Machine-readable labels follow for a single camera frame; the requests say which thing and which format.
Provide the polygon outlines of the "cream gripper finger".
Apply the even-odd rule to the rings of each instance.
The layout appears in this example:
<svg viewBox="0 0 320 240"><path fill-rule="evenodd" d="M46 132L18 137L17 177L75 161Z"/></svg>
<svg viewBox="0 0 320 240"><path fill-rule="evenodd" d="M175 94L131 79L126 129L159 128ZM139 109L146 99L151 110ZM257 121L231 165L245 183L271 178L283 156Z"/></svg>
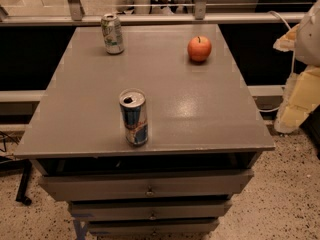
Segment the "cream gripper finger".
<svg viewBox="0 0 320 240"><path fill-rule="evenodd" d="M299 25L296 24L294 27L288 30L286 34L275 41L275 43L273 44L273 48L282 52L293 51L295 49L295 41L298 28Z"/></svg>
<svg viewBox="0 0 320 240"><path fill-rule="evenodd" d="M275 130L292 133L319 105L320 68L309 65L302 73L292 73L287 79L283 101L274 122Z"/></svg>

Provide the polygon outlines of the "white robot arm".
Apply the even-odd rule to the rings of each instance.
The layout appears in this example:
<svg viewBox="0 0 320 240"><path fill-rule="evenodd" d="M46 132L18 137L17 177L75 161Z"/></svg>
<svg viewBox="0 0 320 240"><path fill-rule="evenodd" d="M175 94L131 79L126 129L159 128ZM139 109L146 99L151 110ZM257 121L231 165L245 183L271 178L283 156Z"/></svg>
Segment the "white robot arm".
<svg viewBox="0 0 320 240"><path fill-rule="evenodd" d="M277 132L289 134L320 105L320 0L299 24L276 40L273 48L292 51L294 59L306 65L303 72L290 73L274 122Z"/></svg>

